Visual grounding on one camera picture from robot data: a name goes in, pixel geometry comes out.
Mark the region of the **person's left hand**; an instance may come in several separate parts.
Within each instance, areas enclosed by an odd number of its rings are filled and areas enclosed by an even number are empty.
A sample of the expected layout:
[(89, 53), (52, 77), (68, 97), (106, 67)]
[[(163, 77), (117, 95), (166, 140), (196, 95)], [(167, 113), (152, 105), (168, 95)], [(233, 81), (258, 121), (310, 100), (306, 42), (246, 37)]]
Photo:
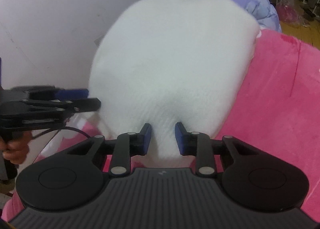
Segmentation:
[(10, 142), (5, 142), (1, 138), (1, 151), (3, 158), (10, 161), (12, 164), (22, 164), (29, 153), (29, 143), (32, 140), (31, 131), (25, 131), (18, 139)]

